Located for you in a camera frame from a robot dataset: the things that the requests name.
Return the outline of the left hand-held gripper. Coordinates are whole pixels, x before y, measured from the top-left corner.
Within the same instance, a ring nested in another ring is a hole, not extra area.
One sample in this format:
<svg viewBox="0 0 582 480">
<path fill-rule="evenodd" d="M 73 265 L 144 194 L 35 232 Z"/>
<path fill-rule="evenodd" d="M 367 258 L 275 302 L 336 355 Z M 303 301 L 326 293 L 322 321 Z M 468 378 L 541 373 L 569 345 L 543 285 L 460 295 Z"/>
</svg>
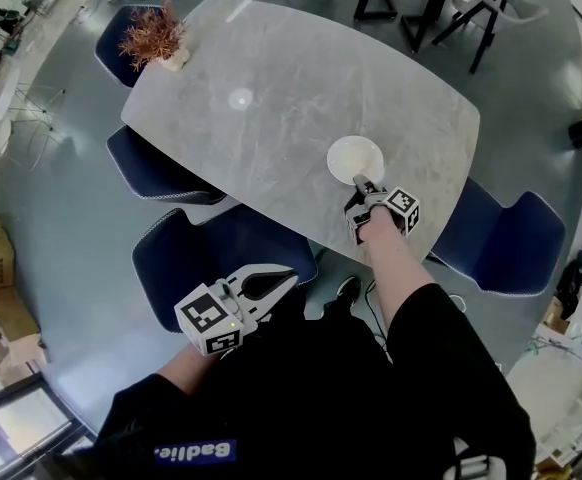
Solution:
<svg viewBox="0 0 582 480">
<path fill-rule="evenodd" d="M 284 265 L 245 265 L 228 279 L 200 284 L 177 303 L 177 323 L 202 356 L 226 352 L 242 345 L 298 280 L 297 272 Z M 248 289 L 248 303 L 242 289 Z"/>
</svg>

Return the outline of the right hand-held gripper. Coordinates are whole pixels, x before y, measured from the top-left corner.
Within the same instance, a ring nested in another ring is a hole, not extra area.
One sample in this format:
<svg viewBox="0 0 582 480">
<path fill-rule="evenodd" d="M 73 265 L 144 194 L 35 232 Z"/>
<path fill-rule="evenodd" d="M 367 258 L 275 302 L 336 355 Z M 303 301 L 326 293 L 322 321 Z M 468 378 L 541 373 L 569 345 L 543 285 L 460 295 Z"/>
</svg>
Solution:
<svg viewBox="0 0 582 480">
<path fill-rule="evenodd" d="M 353 177 L 356 193 L 344 207 L 348 230 L 357 245 L 362 244 L 360 229 L 371 219 L 374 207 L 382 206 L 392 213 L 392 219 L 406 237 L 418 225 L 420 220 L 420 202 L 417 198 L 396 187 L 391 192 L 376 186 L 363 174 Z"/>
</svg>

